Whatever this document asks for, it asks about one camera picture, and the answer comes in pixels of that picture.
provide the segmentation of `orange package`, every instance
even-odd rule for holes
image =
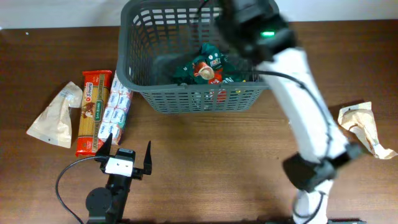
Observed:
[[[81,101],[76,156],[95,155],[104,144],[98,139],[98,132],[112,84],[112,72],[109,70],[83,72],[83,75],[85,87]]]

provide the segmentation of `green light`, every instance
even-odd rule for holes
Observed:
[[[273,37],[275,36],[275,32],[274,31],[265,31],[261,33],[261,36],[263,37]]]

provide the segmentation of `beige package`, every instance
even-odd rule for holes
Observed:
[[[72,124],[69,107],[80,108],[82,90],[69,82],[33,122],[26,134],[47,143],[70,148]]]
[[[354,133],[363,145],[378,159],[391,159],[397,155],[391,149],[384,149],[377,136],[372,103],[361,103],[340,109],[338,123]]]

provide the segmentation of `table surface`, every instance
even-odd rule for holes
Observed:
[[[381,144],[398,149],[398,22],[293,26],[327,104],[372,101]],[[118,30],[0,31],[0,223],[76,223],[54,192],[60,171],[76,160],[76,142],[66,149],[25,132],[67,82],[83,85],[82,71],[115,69]],[[74,134],[77,129],[74,116]],[[270,91],[243,113],[178,115],[157,113],[135,94],[122,147],[137,152],[138,166],[149,140],[153,173],[132,183],[126,218],[238,222],[290,216],[295,189],[281,163],[297,146]],[[396,223],[397,159],[366,156],[342,169],[328,216]],[[60,193],[86,220],[86,196],[106,180],[98,164],[86,162],[65,174]]]

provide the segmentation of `plastic basket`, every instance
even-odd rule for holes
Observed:
[[[218,3],[210,1],[199,18],[200,4],[197,0],[129,1],[121,13],[118,78],[161,113],[247,110],[268,89],[255,75],[250,76],[250,82],[218,85],[177,85],[170,81],[176,64],[199,51],[202,43],[215,44],[221,52],[230,50],[213,25],[221,12]],[[229,52],[228,57],[238,70],[252,69],[237,54]]]

